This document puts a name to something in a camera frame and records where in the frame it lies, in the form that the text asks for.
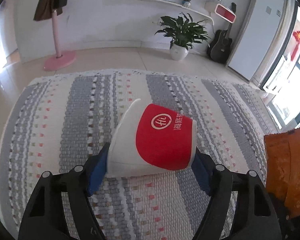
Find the black guitar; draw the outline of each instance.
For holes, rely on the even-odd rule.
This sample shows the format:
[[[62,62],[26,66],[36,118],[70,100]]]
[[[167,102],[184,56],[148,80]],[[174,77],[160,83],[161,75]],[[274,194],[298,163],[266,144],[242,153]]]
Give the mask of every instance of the black guitar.
[[[231,3],[231,9],[234,13],[236,12],[236,7],[237,5],[235,3]],[[216,36],[207,49],[208,56],[215,62],[225,64],[230,56],[232,39],[229,38],[229,34],[231,27],[232,23],[229,24],[229,27],[226,31],[217,30]]]

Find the refrigerator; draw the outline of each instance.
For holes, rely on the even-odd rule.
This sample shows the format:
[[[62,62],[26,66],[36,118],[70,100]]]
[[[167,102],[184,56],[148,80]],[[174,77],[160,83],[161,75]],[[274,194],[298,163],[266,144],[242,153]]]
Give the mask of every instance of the refrigerator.
[[[285,0],[251,0],[227,66],[251,80],[278,29]]]

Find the orange package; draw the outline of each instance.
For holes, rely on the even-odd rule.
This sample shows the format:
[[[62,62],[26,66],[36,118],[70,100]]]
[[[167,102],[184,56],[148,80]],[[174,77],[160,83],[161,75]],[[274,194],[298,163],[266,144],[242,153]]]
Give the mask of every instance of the orange package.
[[[300,128],[264,137],[267,155],[266,189],[290,211],[300,215]]]

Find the striped rug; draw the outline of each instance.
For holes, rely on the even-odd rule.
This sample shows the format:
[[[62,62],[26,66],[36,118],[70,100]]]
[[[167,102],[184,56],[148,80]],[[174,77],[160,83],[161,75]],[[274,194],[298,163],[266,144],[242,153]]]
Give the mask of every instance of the striped rug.
[[[67,172],[97,154],[137,98],[195,119],[202,153],[231,171],[253,169],[266,180],[263,136],[277,130],[248,85],[111,69],[38,78],[11,111],[0,147],[0,217],[14,237],[42,172]],[[66,194],[63,200],[70,234],[78,238]],[[235,201],[233,194],[223,236]],[[90,198],[109,240],[191,239],[208,202],[191,169],[105,178]]]

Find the paper cup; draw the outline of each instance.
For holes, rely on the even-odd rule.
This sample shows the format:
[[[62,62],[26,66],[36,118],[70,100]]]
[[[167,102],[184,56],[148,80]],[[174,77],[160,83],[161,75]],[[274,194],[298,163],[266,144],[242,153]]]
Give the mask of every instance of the paper cup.
[[[190,167],[196,126],[196,121],[175,111],[135,100],[113,136],[107,176],[141,176]]]

